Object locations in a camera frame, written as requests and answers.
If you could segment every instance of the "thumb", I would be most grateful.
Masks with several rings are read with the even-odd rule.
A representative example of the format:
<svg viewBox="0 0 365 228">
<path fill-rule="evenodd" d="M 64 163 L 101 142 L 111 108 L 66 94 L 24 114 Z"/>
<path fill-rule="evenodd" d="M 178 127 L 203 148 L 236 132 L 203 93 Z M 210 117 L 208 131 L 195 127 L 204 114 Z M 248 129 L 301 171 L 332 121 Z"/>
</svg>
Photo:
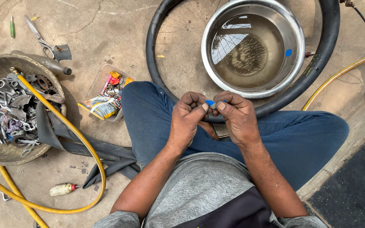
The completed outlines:
<svg viewBox="0 0 365 228">
<path fill-rule="evenodd" d="M 185 118 L 188 118 L 192 122 L 200 122 L 205 117 L 208 108 L 209 105 L 204 103 L 201 106 L 194 108 Z"/>
<path fill-rule="evenodd" d="M 228 120 L 235 119 L 236 116 L 241 114 L 235 107 L 223 101 L 218 102 L 216 108 Z"/>
</svg>

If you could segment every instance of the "yellow hose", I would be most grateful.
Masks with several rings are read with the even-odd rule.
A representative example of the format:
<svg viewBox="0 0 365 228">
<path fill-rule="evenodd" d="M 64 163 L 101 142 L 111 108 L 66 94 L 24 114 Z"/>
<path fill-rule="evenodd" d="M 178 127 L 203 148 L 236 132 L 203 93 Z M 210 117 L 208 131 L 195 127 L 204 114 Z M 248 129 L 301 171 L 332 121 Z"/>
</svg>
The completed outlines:
<svg viewBox="0 0 365 228">
<path fill-rule="evenodd" d="M 324 84 L 322 84 L 313 94 L 312 96 L 309 98 L 309 100 L 307 101 L 307 103 L 304 105 L 304 107 L 302 108 L 302 111 L 306 111 L 308 110 L 308 108 L 311 106 L 312 102 L 316 99 L 316 97 L 330 84 L 332 83 L 332 81 L 334 81 L 335 79 L 337 79 L 338 77 L 342 76 L 344 73 L 346 73 L 347 71 L 353 69 L 354 67 L 362 64 L 363 62 L 365 62 L 365 57 L 360 59 L 359 61 L 347 66 L 346 68 L 344 68 L 343 70 L 337 72 L 337 74 L 333 75 L 332 77 L 330 77 L 327 81 L 324 82 Z"/>
<path fill-rule="evenodd" d="M 9 176 L 7 169 L 5 169 L 5 166 L 0 166 L 0 172 L 7 181 L 9 187 L 12 189 L 12 191 L 19 195 L 20 197 L 24 198 L 19 189 L 16 187 L 15 183 L 13 183 L 11 177 Z M 39 217 L 39 215 L 34 211 L 31 207 L 28 207 L 27 205 L 23 205 L 23 207 L 28 211 L 28 213 L 33 217 L 33 219 L 39 224 L 42 228 L 49 228 L 47 224 L 42 220 L 42 218 Z"/>
<path fill-rule="evenodd" d="M 0 184 L 0 191 L 2 191 L 4 194 L 10 196 L 12 199 L 17 200 L 18 202 L 20 202 L 23 205 L 26 205 L 28 207 L 31 207 L 33 209 L 37 209 L 37 210 L 41 210 L 41 211 L 45 211 L 45 212 L 50 212 L 50 213 L 56 213 L 56 214 L 73 214 L 73 213 L 79 213 L 85 210 L 90 209 L 91 207 L 93 207 L 95 204 L 97 204 L 103 197 L 104 192 L 105 192 L 105 186 L 106 186 L 106 177 L 105 177 L 105 172 L 104 172 L 104 167 L 102 166 L 101 161 L 99 160 L 99 157 L 97 155 L 97 153 L 95 152 L 94 148 L 91 146 L 91 144 L 87 141 L 87 139 L 81 134 L 81 132 L 79 132 L 79 130 L 74 127 L 72 125 L 72 123 L 70 123 L 53 105 L 51 105 L 43 96 L 41 96 L 24 78 L 23 76 L 17 74 L 19 80 L 22 81 L 23 84 L 25 84 L 25 86 L 48 108 L 50 109 L 68 128 L 70 128 L 72 130 L 72 132 L 74 132 L 77 137 L 79 137 L 79 139 L 83 142 L 83 144 L 88 148 L 88 150 L 90 151 L 90 153 L 92 154 L 92 156 L 95 159 L 95 162 L 98 164 L 98 169 L 99 172 L 101 173 L 101 180 L 102 180 L 102 185 L 101 185 L 101 191 L 99 192 L 99 196 L 89 205 L 82 207 L 82 208 L 78 208 L 78 209 L 71 209 L 71 210 L 60 210 L 60 209 L 54 209 L 54 208 L 48 208 L 48 207 L 44 207 L 41 205 L 37 205 L 35 203 L 32 203 L 24 198 L 21 197 L 21 194 L 15 194 L 13 192 L 11 192 L 9 189 L 7 189 L 6 187 L 4 187 L 2 184 Z"/>
</svg>

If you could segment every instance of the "blue jeans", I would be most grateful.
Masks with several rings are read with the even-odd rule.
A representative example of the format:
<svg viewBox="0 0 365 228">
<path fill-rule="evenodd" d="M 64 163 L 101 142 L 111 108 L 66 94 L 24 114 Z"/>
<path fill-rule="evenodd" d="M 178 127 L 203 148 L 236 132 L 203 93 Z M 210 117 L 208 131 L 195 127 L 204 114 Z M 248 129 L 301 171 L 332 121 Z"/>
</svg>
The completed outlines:
<svg viewBox="0 0 365 228">
<path fill-rule="evenodd" d="M 131 82 L 122 91 L 126 127 L 141 167 L 165 146 L 174 104 L 149 81 Z M 277 111 L 257 124 L 271 159 L 295 191 L 333 157 L 349 132 L 342 118 L 325 111 Z M 200 126 L 182 157 L 199 152 L 221 153 L 245 163 L 235 143 L 216 141 Z"/>
</svg>

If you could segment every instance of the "concrete floor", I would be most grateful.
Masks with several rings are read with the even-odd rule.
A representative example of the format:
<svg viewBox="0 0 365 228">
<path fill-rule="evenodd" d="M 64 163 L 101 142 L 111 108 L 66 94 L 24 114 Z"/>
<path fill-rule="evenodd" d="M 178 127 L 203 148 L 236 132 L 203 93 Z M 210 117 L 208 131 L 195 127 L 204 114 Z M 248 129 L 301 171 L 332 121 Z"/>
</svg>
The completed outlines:
<svg viewBox="0 0 365 228">
<path fill-rule="evenodd" d="M 0 0 L 0 54 L 17 49 L 42 55 L 41 46 L 23 15 L 40 16 L 34 24 L 43 38 L 53 45 L 68 44 L 71 50 L 73 59 L 64 60 L 62 64 L 70 67 L 73 75 L 59 78 L 66 90 L 68 119 L 93 137 L 130 146 L 123 119 L 108 124 L 89 117 L 86 111 L 78 108 L 77 102 L 84 100 L 100 67 L 106 62 L 128 72 L 139 81 L 150 80 L 146 66 L 145 40 L 148 25 L 160 2 L 161 0 Z M 186 0 L 165 19 L 158 35 L 156 50 L 157 54 L 165 55 L 165 58 L 157 61 L 163 80 L 177 96 L 187 91 L 196 91 L 212 98 L 221 91 L 203 67 L 200 40 L 208 19 L 226 2 L 227 0 Z M 301 22 L 307 51 L 313 51 L 318 45 L 321 30 L 318 2 L 281 2 Z M 365 15 L 365 0 L 356 4 Z M 12 15 L 16 26 L 15 39 L 9 34 Z M 341 19 L 340 34 L 331 60 L 313 86 L 285 107 L 285 110 L 300 110 L 325 80 L 365 57 L 363 21 L 353 9 L 343 5 Z M 305 60 L 304 68 L 308 63 L 309 60 Z M 348 120 L 365 104 L 364 91 L 365 63 L 333 82 L 321 93 L 310 110 L 330 111 Z M 83 183 L 93 164 L 92 158 L 51 149 L 45 158 L 7 169 L 28 200 L 58 209 L 75 209 L 92 202 L 98 192 L 90 187 L 52 198 L 49 189 L 54 184 L 63 182 Z M 1 175 L 0 182 L 5 183 Z M 86 212 L 56 215 L 38 211 L 38 214 L 52 228 L 91 227 L 94 222 L 108 215 L 114 201 L 128 183 L 129 180 L 119 173 L 109 176 L 108 191 L 104 198 Z M 30 228 L 32 225 L 33 219 L 20 203 L 14 200 L 3 202 L 0 196 L 0 227 Z"/>
</svg>

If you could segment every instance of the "plastic box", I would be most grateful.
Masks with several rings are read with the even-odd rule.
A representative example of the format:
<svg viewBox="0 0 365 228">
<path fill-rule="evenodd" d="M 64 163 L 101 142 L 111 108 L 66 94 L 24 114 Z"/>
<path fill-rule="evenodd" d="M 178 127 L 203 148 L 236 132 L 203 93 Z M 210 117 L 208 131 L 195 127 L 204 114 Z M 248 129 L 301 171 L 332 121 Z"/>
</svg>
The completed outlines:
<svg viewBox="0 0 365 228">
<path fill-rule="evenodd" d="M 105 83 L 108 80 L 108 77 L 110 75 L 109 73 L 111 71 L 116 71 L 122 77 L 128 77 L 128 78 L 136 81 L 134 76 L 132 76 L 122 70 L 119 70 L 118 68 L 114 67 L 113 65 L 106 63 L 102 66 L 101 70 L 98 72 L 97 76 L 95 77 L 95 80 L 94 80 L 93 84 L 91 85 L 90 90 L 88 91 L 87 96 L 85 97 L 84 101 L 94 98 L 94 97 L 98 96 L 99 94 L 101 94 L 102 89 L 104 88 Z M 123 111 L 122 111 L 122 106 L 121 106 L 121 109 L 119 110 L 119 113 L 116 117 L 111 116 L 111 117 L 106 118 L 105 120 L 109 120 L 110 122 L 115 122 L 122 117 L 123 117 Z"/>
</svg>

